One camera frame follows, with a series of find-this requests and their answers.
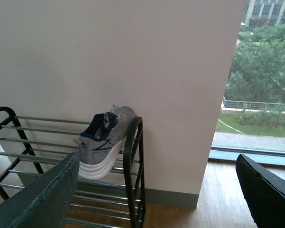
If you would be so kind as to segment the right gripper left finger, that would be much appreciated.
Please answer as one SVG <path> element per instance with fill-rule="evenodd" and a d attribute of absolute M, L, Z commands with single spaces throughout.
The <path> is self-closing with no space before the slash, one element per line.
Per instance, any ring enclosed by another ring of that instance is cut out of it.
<path fill-rule="evenodd" d="M 0 204 L 0 228 L 61 228 L 75 193 L 77 152 Z"/>

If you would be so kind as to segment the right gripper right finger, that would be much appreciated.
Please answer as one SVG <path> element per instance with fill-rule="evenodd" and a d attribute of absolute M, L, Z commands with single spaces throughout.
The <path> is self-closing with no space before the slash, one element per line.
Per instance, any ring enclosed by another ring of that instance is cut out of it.
<path fill-rule="evenodd" d="M 257 227 L 285 228 L 285 180 L 244 154 L 237 157 L 236 173 Z"/>

